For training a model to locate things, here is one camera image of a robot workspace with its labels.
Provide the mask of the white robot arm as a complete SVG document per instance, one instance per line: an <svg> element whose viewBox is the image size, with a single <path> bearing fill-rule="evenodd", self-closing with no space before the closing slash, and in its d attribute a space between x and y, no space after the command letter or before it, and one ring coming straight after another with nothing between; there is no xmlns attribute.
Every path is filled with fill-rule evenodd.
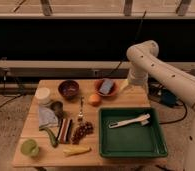
<svg viewBox="0 0 195 171"><path fill-rule="evenodd" d="M152 76L195 111L195 76L162 62L157 58L158 53L159 46L153 40L129 47L126 52L131 62L128 82L132 85L147 86L148 76ZM184 171L195 171L195 117L191 126Z"/></svg>

